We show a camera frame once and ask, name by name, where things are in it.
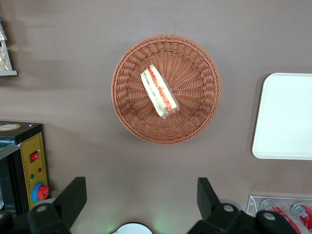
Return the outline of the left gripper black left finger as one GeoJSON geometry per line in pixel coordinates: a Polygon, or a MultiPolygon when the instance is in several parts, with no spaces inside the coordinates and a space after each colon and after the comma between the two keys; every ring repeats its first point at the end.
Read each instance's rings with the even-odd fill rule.
{"type": "Polygon", "coordinates": [[[79,176],[53,202],[41,203],[29,211],[31,233],[69,234],[86,202],[86,179],[79,176]]]}

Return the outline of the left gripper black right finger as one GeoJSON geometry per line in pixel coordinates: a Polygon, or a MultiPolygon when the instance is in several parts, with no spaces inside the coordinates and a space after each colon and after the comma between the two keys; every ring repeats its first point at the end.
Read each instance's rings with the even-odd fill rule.
{"type": "Polygon", "coordinates": [[[197,181],[197,206],[202,219],[189,231],[190,234],[242,234],[241,212],[230,203],[221,203],[209,180],[197,181]]]}

